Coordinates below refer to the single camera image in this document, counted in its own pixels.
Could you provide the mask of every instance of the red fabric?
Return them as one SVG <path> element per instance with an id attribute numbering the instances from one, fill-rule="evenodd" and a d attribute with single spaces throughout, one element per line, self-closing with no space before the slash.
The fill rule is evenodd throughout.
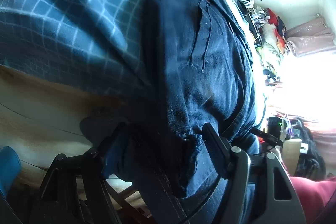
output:
<path id="1" fill-rule="evenodd" d="M 336 190 L 336 177 L 315 182 L 305 178 L 290 177 L 306 216 L 307 224 L 319 216 Z"/>
<path id="2" fill-rule="evenodd" d="M 268 24 L 274 24 L 277 27 L 279 24 L 277 15 L 270 8 L 267 8 L 266 10 L 268 11 L 268 14 L 270 16 Z"/>
<path id="3" fill-rule="evenodd" d="M 277 37 L 277 40 L 278 40 L 278 41 L 277 41 L 277 47 L 278 47 L 278 49 L 280 50 L 280 52 L 282 53 L 282 55 L 284 55 L 284 54 L 285 54 L 285 44 L 286 44 L 286 42 L 285 42 L 285 40 L 279 35 L 277 29 L 274 30 L 274 34 L 275 34 L 275 36 Z"/>

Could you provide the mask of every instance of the jeans pocket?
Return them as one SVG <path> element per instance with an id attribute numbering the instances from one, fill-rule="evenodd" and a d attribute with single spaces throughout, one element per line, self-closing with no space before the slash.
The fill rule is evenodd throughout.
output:
<path id="1" fill-rule="evenodd" d="M 208 4 L 203 0 L 198 4 L 199 28 L 196 32 L 196 38 L 191 54 L 191 66 L 204 70 L 206 52 L 209 45 L 211 33 L 211 19 L 208 10 Z"/>

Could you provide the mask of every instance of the black cable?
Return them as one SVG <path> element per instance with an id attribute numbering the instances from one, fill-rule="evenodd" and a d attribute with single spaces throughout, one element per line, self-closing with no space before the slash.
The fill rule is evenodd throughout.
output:
<path id="1" fill-rule="evenodd" d="M 27 164 L 29 164 L 29 165 L 31 165 L 31 166 L 34 166 L 34 167 L 36 167 L 36 168 L 38 168 L 38 169 L 41 169 L 41 170 L 43 170 L 43 171 L 48 171 L 48 168 L 43 168 L 43 167 L 40 167 L 40 166 L 37 166 L 37 165 L 33 165 L 33 164 L 30 164 L 29 162 L 26 162 L 26 161 L 24 161 L 24 160 L 22 160 L 22 159 L 19 159 L 20 161 L 23 161 L 24 163 L 27 163 Z"/>
<path id="2" fill-rule="evenodd" d="M 261 155 L 261 154 L 264 154 L 264 153 L 268 153 L 268 152 L 270 152 L 273 148 L 275 148 L 275 146 L 273 146 L 271 149 L 269 149 L 269 150 L 267 150 L 267 151 L 260 152 L 260 153 L 255 154 L 255 155 L 258 156 L 258 155 Z"/>
<path id="3" fill-rule="evenodd" d="M 205 200 L 203 200 L 203 202 L 196 208 L 196 210 L 194 210 L 191 213 L 191 215 L 189 215 L 188 217 L 186 217 L 184 220 L 182 220 L 178 224 L 185 224 L 185 223 L 187 223 L 189 220 L 191 220 L 191 218 L 193 218 L 204 207 L 204 205 L 206 205 L 206 203 L 209 201 L 209 199 L 212 197 L 213 193 L 217 189 L 220 181 L 221 181 L 221 176 L 218 175 L 218 177 L 216 179 L 216 182 L 215 182 L 215 185 L 213 186 L 213 188 L 211 189 L 211 191 L 209 192 L 209 194 L 207 195 L 207 197 L 205 198 Z"/>
<path id="4" fill-rule="evenodd" d="M 43 124 L 43 125 L 45 125 L 45 126 L 48 126 L 48 127 L 51 127 L 51 128 L 57 129 L 57 130 L 60 130 L 60 131 L 64 131 L 64 132 L 67 132 L 67 133 L 70 133 L 70 134 L 74 134 L 74 135 L 77 135 L 77 136 L 82 136 L 82 137 L 84 137 L 84 136 L 81 135 L 81 134 L 77 134 L 77 133 L 74 133 L 74 132 L 71 132 L 71 131 L 67 131 L 67 130 L 64 130 L 64 129 L 61 129 L 61 128 L 57 128 L 57 127 L 52 126 L 51 124 L 44 123 L 44 122 L 42 122 L 42 121 L 35 120 L 35 119 L 31 118 L 31 117 L 25 116 L 25 115 L 23 115 L 23 114 L 21 114 L 21 113 L 19 113 L 19 112 L 16 112 L 15 110 L 9 108 L 8 106 L 5 106 L 5 105 L 2 104 L 2 103 L 0 103 L 0 105 L 3 106 L 3 107 L 5 107 L 5 108 L 7 108 L 8 110 L 14 112 L 14 113 L 17 114 L 17 115 L 22 116 L 23 118 L 32 120 L 32 121 L 34 121 L 34 122 L 38 122 L 38 123 L 40 123 L 40 124 Z"/>

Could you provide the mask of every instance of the pile of clothes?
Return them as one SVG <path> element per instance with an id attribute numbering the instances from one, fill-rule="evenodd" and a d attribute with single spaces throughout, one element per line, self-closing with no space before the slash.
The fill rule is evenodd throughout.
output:
<path id="1" fill-rule="evenodd" d="M 280 17 L 271 9 L 263 11 L 268 20 L 260 29 L 262 45 L 256 50 L 264 67 L 268 82 L 280 81 L 284 57 L 302 57 L 336 49 L 335 34 L 326 26 L 323 17 L 286 30 Z"/>

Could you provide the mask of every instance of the dark blue jeans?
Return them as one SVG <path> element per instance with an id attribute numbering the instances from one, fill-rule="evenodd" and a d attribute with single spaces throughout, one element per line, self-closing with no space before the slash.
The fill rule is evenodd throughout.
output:
<path id="1" fill-rule="evenodd" d="M 252 138 L 251 52 L 225 0 L 146 0 L 142 35 L 157 102 L 148 141 L 175 195 L 191 197 L 214 171 L 200 156 L 206 122 L 230 142 Z"/>
<path id="2" fill-rule="evenodd" d="M 125 121 L 124 118 L 120 117 L 126 112 L 132 115 L 132 111 L 139 113 L 136 107 L 124 107 L 116 111 L 119 113 L 119 116 L 116 113 L 91 116 L 81 122 L 81 130 L 85 137 L 88 138 L 95 147 L 98 147 L 105 137 L 111 135 L 118 122 Z M 136 117 L 141 121 L 144 118 L 141 115 L 136 115 Z M 212 171 L 209 174 L 203 174 L 207 178 L 191 197 L 176 198 L 173 194 L 171 183 L 157 155 L 148 144 L 145 135 L 143 132 L 140 132 L 140 130 L 133 130 L 132 132 L 133 134 L 121 156 L 122 160 L 118 163 L 118 171 L 115 174 L 125 181 L 132 181 L 158 224 L 180 223 L 183 219 L 191 215 L 207 198 L 210 191 L 218 182 L 217 173 Z M 232 144 L 240 146 L 249 154 L 257 154 L 259 152 L 258 141 L 254 135 L 245 135 L 245 137 L 235 139 Z M 209 154 L 203 142 L 198 154 L 198 159 L 197 172 L 201 173 L 204 170 L 213 169 L 213 166 L 202 166 L 203 162 L 210 162 L 211 164 Z M 196 216 L 191 218 L 187 223 L 211 223 L 219 207 L 226 185 L 227 181 L 221 179 L 209 201 Z M 242 223 L 246 222 L 246 218 L 250 214 L 253 194 L 254 185 L 249 185 L 245 203 L 243 204 Z"/>

